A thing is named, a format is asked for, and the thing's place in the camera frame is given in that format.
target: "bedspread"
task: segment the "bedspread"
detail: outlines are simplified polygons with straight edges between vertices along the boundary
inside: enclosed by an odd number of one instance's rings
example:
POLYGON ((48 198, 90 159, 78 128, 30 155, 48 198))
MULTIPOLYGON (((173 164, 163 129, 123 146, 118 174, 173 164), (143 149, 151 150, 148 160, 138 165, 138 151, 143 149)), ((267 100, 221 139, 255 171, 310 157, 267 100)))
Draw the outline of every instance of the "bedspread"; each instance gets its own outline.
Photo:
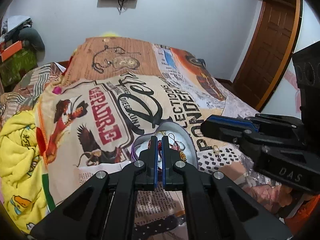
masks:
MULTIPOLYGON (((275 212, 291 201, 281 184, 254 172, 235 145, 200 131, 211 114, 244 118, 256 113, 189 52, 129 38, 89 38, 77 49, 61 83, 46 87, 36 109, 49 208, 95 172, 121 170, 130 162, 134 139, 170 120, 190 134, 199 170, 222 171, 275 212)), ((181 192, 164 192, 159 183, 154 192, 138 193, 133 239, 157 239, 159 234, 186 239, 186 232, 181 192)))

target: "white wall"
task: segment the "white wall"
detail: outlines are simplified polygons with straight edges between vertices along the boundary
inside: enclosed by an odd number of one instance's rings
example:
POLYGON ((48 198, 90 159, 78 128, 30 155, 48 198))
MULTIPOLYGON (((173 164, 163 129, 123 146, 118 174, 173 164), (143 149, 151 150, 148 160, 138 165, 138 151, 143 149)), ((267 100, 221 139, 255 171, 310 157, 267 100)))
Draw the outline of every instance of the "white wall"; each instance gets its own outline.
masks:
MULTIPOLYGON (((319 40, 320 21, 308 3, 303 1, 301 29, 294 52, 297 52, 319 40)), ((292 60, 289 63, 288 70, 295 74, 292 60)), ((285 78, 283 78, 262 113, 290 115, 301 118, 301 113, 296 112, 296 92, 297 90, 285 78)))
POLYGON ((85 38, 110 31, 188 50, 215 77, 230 79, 257 5, 258 0, 137 0, 119 15, 113 0, 13 0, 7 15, 31 16, 46 46, 41 63, 68 60, 85 38))
POLYGON ((236 78, 236 75, 241 67, 241 64, 244 60, 244 57, 245 55, 247 54, 247 51, 249 49, 249 46, 250 46, 250 43, 251 43, 251 40, 252 40, 252 37, 253 37, 253 34, 254 34, 254 31, 256 30, 256 27, 257 27, 257 23, 258 23, 258 19, 259 19, 259 16, 260 16, 260 11, 261 11, 261 7, 262 7, 262 2, 263 0, 258 0, 257 2, 257 6, 256 6, 256 10, 255 10, 255 13, 254 13, 254 16, 253 16, 253 21, 252 21, 252 25, 251 25, 251 28, 249 30, 249 34, 248 34, 248 38, 244 44, 244 47, 243 47, 243 50, 240 54, 240 57, 238 59, 238 62, 236 64, 236 67, 235 69, 233 70, 233 73, 230 77, 230 81, 233 82, 236 78))

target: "orange cloth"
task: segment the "orange cloth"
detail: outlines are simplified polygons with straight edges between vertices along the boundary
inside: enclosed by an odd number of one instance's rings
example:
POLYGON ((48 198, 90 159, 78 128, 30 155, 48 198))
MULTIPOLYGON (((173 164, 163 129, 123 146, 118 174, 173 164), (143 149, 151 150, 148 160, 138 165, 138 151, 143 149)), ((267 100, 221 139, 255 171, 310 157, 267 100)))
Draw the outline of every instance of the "orange cloth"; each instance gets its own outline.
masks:
POLYGON ((310 201, 302 205, 292 218, 284 220, 285 224, 290 228, 293 235, 295 235, 307 222, 319 200, 320 195, 314 196, 310 201))
POLYGON ((16 43, 12 44, 10 47, 6 48, 2 53, 1 53, 1 59, 2 61, 5 61, 9 57, 11 57, 13 54, 18 52, 19 50, 22 49, 22 42, 17 41, 16 43))

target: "orange box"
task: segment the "orange box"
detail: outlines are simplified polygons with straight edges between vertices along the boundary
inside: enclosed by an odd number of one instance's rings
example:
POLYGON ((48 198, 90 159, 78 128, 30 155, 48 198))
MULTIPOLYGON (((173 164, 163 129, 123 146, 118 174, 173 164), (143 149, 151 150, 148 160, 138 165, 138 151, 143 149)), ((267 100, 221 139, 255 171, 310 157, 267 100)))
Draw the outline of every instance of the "orange box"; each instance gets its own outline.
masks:
POLYGON ((22 49, 22 42, 17 41, 16 43, 12 44, 10 47, 6 48, 2 53, 1 53, 1 59, 2 62, 4 62, 6 59, 11 57, 13 54, 15 54, 17 51, 22 49))

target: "wooden door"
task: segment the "wooden door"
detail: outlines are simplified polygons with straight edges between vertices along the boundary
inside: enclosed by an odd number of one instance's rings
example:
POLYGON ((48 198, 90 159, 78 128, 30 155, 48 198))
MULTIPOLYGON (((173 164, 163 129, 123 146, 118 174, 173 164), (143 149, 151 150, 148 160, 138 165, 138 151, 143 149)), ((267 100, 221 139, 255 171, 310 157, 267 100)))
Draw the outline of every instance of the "wooden door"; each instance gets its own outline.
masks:
POLYGON ((251 51, 233 83, 236 95, 256 109, 284 59, 295 21, 295 8, 278 1, 264 0, 262 10, 251 51))

